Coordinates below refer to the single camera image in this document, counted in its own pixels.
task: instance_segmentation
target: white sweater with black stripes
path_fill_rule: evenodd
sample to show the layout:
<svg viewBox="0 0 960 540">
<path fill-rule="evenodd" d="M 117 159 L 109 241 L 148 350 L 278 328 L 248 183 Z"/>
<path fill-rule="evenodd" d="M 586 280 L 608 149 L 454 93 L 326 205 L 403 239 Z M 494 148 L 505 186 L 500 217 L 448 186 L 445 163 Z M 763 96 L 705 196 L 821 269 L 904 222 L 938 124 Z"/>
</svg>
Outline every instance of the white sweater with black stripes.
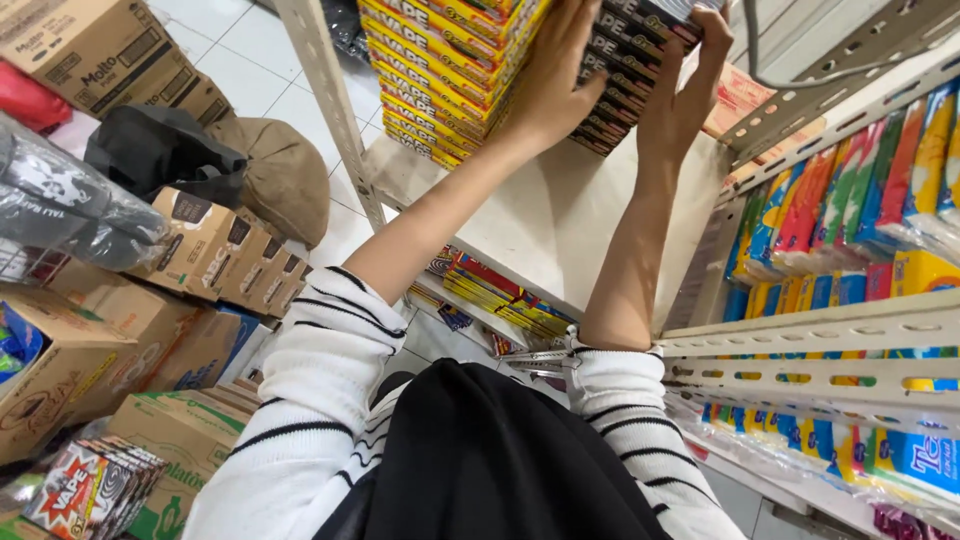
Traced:
<svg viewBox="0 0 960 540">
<path fill-rule="evenodd" d="M 309 540 L 380 462 L 402 387 L 368 403 L 406 322 L 341 268 L 309 281 L 264 364 L 264 404 L 194 501 L 183 540 Z M 570 409 L 620 455 L 664 530 L 674 540 L 743 538 L 663 412 L 659 350 L 596 351 L 571 333 Z"/>
</svg>

